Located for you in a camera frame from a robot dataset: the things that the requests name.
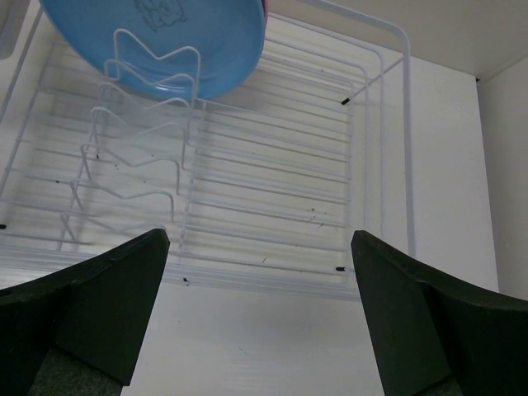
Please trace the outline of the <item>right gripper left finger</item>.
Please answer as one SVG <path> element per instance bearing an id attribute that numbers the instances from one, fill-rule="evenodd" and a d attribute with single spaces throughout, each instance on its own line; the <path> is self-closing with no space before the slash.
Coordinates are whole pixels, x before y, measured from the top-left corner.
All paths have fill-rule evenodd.
<path id="1" fill-rule="evenodd" d="M 119 395 L 132 380 L 170 241 L 152 229 L 1 291 L 3 395 Z"/>

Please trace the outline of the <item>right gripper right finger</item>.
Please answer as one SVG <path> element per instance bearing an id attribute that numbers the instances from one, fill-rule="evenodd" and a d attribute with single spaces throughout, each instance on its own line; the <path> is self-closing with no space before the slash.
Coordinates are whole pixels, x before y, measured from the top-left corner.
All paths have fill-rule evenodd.
<path id="1" fill-rule="evenodd" d="M 351 254 L 387 395 L 525 395 L 527 303 L 428 266 L 364 230 Z"/>

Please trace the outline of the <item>blue plate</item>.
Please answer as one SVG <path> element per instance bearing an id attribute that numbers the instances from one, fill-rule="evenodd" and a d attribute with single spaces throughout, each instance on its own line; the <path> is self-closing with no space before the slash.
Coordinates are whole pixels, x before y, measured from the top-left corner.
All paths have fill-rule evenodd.
<path id="1" fill-rule="evenodd" d="M 99 72 L 146 95 L 190 100 L 240 86 L 261 57 L 260 1 L 43 1 L 50 22 Z"/>

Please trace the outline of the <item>pink plate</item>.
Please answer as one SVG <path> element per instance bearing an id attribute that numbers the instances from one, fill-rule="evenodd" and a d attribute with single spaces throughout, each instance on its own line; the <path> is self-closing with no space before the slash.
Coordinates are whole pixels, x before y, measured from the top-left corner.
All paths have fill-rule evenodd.
<path id="1" fill-rule="evenodd" d="M 268 14 L 269 14 L 269 7 L 268 7 L 268 0 L 261 0 L 262 8 L 263 8 L 263 14 L 264 14 L 264 22 L 267 24 L 268 20 Z"/>

